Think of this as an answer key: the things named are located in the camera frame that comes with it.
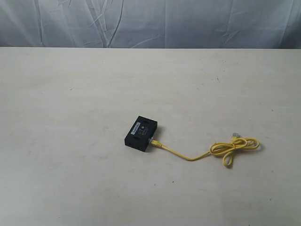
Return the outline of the small black electronic box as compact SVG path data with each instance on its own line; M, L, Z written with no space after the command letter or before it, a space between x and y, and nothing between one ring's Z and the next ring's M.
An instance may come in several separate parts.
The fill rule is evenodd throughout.
M157 121L138 116L124 139L125 146L145 152L157 127Z

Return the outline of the grey wrinkled backdrop cloth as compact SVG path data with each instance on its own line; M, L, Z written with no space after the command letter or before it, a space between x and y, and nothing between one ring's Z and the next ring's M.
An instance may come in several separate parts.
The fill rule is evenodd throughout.
M3 0L3 47L300 48L298 0Z

